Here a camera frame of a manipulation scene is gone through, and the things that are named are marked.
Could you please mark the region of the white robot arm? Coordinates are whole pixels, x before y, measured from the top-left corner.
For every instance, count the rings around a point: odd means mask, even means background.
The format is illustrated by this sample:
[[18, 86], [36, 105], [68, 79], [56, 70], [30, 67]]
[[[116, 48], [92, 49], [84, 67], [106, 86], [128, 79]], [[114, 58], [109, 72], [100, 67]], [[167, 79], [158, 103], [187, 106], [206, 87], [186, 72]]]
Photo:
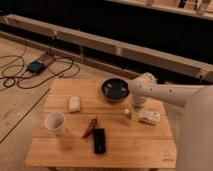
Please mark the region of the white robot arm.
[[213, 85], [157, 84], [144, 73], [128, 88], [136, 106], [150, 97], [184, 108], [176, 171], [213, 171]]

